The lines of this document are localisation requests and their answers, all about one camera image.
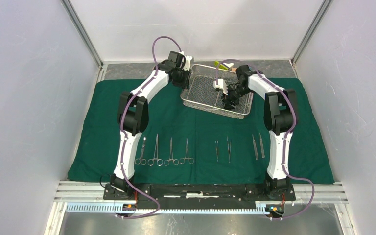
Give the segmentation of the steel scalpel handle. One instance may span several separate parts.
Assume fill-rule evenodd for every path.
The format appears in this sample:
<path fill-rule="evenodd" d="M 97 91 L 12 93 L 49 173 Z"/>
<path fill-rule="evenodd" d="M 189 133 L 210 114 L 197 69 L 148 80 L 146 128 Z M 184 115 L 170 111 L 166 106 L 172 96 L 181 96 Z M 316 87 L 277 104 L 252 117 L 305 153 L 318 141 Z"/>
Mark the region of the steel scalpel handle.
<path fill-rule="evenodd" d="M 265 158 L 265 152 L 264 152 L 264 143 L 261 133 L 259 133 L 259 143 L 260 143 L 260 151 L 261 151 L 261 158 Z"/>

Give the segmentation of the steel forceps with ring handles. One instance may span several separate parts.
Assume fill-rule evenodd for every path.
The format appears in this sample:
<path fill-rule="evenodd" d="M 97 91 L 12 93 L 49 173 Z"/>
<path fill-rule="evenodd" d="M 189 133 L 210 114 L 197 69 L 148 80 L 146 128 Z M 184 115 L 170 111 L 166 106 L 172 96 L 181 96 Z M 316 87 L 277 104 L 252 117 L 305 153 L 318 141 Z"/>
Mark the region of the steel forceps with ring handles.
<path fill-rule="evenodd" d="M 148 159 L 147 164 L 149 166 L 157 165 L 162 166 L 164 164 L 163 160 L 159 158 L 159 135 L 156 135 L 155 139 L 155 148 L 154 148 L 154 155 L 151 159 Z"/>

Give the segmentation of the yellow-green lego brick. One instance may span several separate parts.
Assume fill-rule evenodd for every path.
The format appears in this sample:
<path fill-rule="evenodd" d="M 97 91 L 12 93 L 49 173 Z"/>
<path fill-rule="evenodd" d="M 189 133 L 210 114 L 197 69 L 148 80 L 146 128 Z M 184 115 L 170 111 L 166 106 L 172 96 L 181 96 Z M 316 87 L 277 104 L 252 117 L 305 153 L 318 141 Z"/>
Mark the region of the yellow-green lego brick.
<path fill-rule="evenodd" d="M 215 61 L 214 62 L 214 65 L 220 69 L 223 69 L 223 70 L 228 70 L 229 67 L 225 64 L 225 63 L 222 63 L 220 61 Z"/>

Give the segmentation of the pointed steel tweezers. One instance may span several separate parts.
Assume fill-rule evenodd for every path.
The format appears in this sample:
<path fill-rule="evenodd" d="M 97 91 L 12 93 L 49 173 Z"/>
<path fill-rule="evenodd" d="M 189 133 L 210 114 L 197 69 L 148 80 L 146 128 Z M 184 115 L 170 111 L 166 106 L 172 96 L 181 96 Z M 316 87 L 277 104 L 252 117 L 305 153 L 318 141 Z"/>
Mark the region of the pointed steel tweezers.
<path fill-rule="evenodd" d="M 228 161 L 231 163 L 232 139 L 227 137 Z"/>

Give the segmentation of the green surgical cloth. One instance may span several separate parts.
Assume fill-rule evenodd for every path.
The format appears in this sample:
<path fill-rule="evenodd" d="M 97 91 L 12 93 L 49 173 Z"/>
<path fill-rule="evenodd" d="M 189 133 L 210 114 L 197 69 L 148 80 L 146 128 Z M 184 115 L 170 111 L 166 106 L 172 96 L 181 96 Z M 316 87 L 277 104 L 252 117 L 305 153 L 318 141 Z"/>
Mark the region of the green surgical cloth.
<path fill-rule="evenodd" d="M 289 173 L 308 178 L 315 184 L 334 182 L 321 132 L 306 92 L 296 78 L 273 78 L 272 81 L 297 93 L 299 122 L 291 137 Z M 68 171 L 71 181 L 107 181 L 117 165 L 120 133 L 117 122 L 119 97 L 141 84 L 141 80 L 105 80 L 94 91 L 86 115 L 75 159 Z M 187 107 L 180 99 L 181 90 L 172 85 L 161 89 L 149 103 L 149 124 L 138 144 L 146 137 L 144 158 L 154 155 L 159 135 L 159 158 L 168 159 L 170 138 L 174 158 L 189 156 L 194 164 L 174 166 L 136 165 L 134 182 L 153 184 L 253 184 L 262 183 L 269 164 L 270 137 L 263 122 L 263 100 L 255 95 L 252 108 L 244 119 L 230 118 Z M 264 143 L 261 158 L 259 133 Z M 259 159 L 255 159 L 252 134 Z M 228 161 L 227 137 L 232 139 L 231 163 Z M 219 163 L 215 141 L 219 141 Z"/>

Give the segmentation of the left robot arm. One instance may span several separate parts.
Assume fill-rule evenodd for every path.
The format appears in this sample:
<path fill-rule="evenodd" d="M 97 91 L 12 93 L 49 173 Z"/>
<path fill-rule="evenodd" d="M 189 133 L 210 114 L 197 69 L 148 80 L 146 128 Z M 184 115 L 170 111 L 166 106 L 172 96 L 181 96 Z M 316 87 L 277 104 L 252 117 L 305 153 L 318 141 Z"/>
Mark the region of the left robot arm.
<path fill-rule="evenodd" d="M 110 177 L 107 189 L 112 189 L 121 199 L 134 194 L 131 180 L 134 176 L 134 160 L 142 132 L 149 122 L 149 102 L 169 83 L 187 88 L 193 57 L 171 51 L 166 60 L 158 63 L 152 73 L 135 89 L 120 95 L 117 121 L 120 144 L 117 165 Z"/>

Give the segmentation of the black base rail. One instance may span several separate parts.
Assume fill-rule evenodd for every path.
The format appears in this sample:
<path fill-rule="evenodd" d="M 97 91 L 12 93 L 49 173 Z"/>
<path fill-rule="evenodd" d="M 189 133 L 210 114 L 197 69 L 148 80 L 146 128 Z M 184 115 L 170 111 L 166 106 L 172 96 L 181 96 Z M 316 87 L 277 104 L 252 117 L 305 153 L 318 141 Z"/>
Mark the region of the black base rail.
<path fill-rule="evenodd" d="M 293 186 L 267 193 L 263 184 L 166 185 L 136 184 L 125 192 L 105 185 L 103 199 L 123 201 L 125 212 L 159 208 L 170 213 L 265 213 L 283 202 L 296 200 Z"/>

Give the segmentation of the white small block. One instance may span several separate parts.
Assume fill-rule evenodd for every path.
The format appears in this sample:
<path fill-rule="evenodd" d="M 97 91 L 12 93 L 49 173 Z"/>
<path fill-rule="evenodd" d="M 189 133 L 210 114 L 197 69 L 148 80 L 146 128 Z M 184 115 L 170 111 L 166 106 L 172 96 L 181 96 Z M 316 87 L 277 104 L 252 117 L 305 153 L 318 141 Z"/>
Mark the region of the white small block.
<path fill-rule="evenodd" d="M 228 70 L 232 70 L 233 67 L 234 67 L 234 63 L 224 63 L 224 66 L 228 69 Z"/>

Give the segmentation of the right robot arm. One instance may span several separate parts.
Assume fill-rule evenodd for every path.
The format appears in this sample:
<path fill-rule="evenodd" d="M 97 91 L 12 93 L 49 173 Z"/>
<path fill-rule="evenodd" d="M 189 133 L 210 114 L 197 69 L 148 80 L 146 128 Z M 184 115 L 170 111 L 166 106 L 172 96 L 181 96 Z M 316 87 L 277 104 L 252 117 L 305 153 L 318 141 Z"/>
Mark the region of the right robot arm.
<path fill-rule="evenodd" d="M 297 125 L 296 92 L 271 82 L 261 71 L 251 70 L 248 65 L 236 69 L 238 82 L 227 85 L 223 79 L 214 83 L 223 87 L 222 102 L 225 110 L 233 110 L 241 97 L 253 92 L 264 100 L 263 121 L 270 137 L 269 166 L 263 183 L 263 194 L 275 200 L 290 187 L 288 154 L 293 129 Z"/>

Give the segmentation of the metal mesh instrument tray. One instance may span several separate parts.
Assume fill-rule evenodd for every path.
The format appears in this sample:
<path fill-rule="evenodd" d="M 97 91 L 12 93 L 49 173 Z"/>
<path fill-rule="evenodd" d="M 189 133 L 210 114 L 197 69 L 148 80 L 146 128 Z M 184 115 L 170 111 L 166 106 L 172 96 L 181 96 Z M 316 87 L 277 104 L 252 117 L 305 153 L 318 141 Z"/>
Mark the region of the metal mesh instrument tray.
<path fill-rule="evenodd" d="M 222 92 L 213 87 L 215 81 L 216 68 L 201 64 L 194 64 L 191 67 L 188 89 L 182 90 L 180 98 L 185 106 L 227 116 L 230 118 L 243 119 L 250 113 L 253 94 L 239 99 L 239 104 L 233 110 L 224 109 L 222 102 Z"/>

